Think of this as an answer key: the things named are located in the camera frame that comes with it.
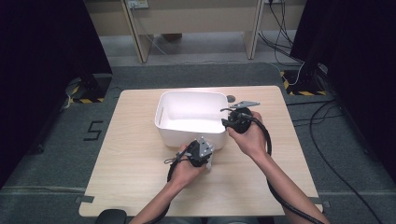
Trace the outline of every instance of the power strip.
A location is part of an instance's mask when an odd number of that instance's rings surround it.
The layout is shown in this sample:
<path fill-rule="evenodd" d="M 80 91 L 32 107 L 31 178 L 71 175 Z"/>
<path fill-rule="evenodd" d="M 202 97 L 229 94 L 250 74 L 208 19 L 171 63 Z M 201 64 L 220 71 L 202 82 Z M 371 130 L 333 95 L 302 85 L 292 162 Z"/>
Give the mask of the power strip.
<path fill-rule="evenodd" d="M 130 0 L 128 1 L 128 8 L 137 9 L 137 8 L 149 8 L 148 0 Z"/>

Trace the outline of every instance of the white plastic bin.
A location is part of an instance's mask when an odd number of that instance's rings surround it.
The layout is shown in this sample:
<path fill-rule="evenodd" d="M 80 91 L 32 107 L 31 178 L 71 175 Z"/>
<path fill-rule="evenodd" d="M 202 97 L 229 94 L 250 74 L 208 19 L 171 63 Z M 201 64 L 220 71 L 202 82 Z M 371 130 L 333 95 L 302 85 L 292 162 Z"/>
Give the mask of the white plastic bin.
<path fill-rule="evenodd" d="M 180 147 L 204 137 L 214 149 L 225 144 L 226 132 L 221 119 L 227 119 L 227 97 L 222 93 L 202 91 L 167 91 L 158 103 L 155 115 L 163 142 Z"/>

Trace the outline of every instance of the yellow and black tape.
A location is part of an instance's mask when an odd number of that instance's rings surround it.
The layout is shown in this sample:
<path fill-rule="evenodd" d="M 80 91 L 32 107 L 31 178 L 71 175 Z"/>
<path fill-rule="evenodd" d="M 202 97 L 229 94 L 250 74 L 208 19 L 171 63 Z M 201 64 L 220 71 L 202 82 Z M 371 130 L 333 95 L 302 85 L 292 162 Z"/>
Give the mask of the yellow and black tape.
<path fill-rule="evenodd" d="M 283 80 L 283 85 L 285 86 L 286 93 L 289 95 L 305 95 L 305 96 L 312 96 L 312 95 L 326 95 L 326 91 L 304 91 L 304 90 L 294 90 L 293 86 L 291 86 L 288 80 L 284 77 L 285 73 L 280 72 L 280 76 Z"/>
<path fill-rule="evenodd" d="M 74 89 L 73 89 L 73 93 L 72 93 L 72 99 L 71 102 L 72 103 L 79 103 L 79 104 L 91 104 L 91 103 L 102 103 L 105 98 L 104 97 L 96 97 L 96 98 L 85 98 L 85 97 L 81 97 L 81 98 L 77 98 L 74 95 L 78 92 L 79 89 L 79 85 L 77 85 Z"/>

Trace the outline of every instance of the gray carpet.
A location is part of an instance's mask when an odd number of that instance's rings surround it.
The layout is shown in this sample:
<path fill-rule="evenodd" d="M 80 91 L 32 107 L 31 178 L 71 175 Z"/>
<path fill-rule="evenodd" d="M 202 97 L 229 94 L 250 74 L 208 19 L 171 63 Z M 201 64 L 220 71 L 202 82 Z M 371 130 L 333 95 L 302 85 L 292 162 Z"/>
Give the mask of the gray carpet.
<path fill-rule="evenodd" d="M 287 104 L 327 101 L 327 96 L 290 96 L 276 67 L 267 63 L 196 64 L 113 67 L 113 80 L 101 104 L 72 104 L 59 114 L 44 142 L 44 153 L 25 156 L 0 191 L 0 223 L 94 223 L 81 217 L 79 204 L 108 123 L 122 90 L 212 86 L 277 85 Z M 332 223 L 376 223 L 356 195 L 319 156 L 305 125 L 322 104 L 288 105 L 325 214 Z M 313 134 L 324 157 L 372 206 L 384 223 L 396 223 L 396 188 L 381 163 L 364 153 L 361 140 L 337 103 L 318 113 L 326 118 L 313 126 Z M 100 130 L 88 133 L 92 128 Z M 276 217 L 276 223 L 287 223 Z"/>

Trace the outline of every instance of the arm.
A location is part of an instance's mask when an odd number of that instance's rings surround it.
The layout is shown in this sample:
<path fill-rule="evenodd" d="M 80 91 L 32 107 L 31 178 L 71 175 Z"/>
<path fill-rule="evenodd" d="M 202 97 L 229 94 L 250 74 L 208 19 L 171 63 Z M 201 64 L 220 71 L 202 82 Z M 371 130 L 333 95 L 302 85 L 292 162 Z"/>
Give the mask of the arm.
<path fill-rule="evenodd" d="M 252 112 L 253 117 L 262 121 L 259 113 Z M 300 188 L 282 171 L 270 155 L 266 152 L 266 140 L 262 130 L 254 122 L 247 132 L 239 134 L 232 128 L 228 128 L 229 135 L 235 140 L 242 152 L 248 155 L 262 170 L 268 181 L 274 187 L 279 196 L 294 206 L 323 223 L 329 223 L 329 220 L 318 210 L 318 208 L 308 199 Z M 289 209 L 283 207 L 285 215 L 291 223 L 310 223 L 292 213 Z"/>
<path fill-rule="evenodd" d="M 189 161 L 181 161 L 172 173 L 172 178 L 163 189 L 130 222 L 145 223 L 159 216 L 170 202 L 203 171 L 205 166 L 196 168 Z"/>

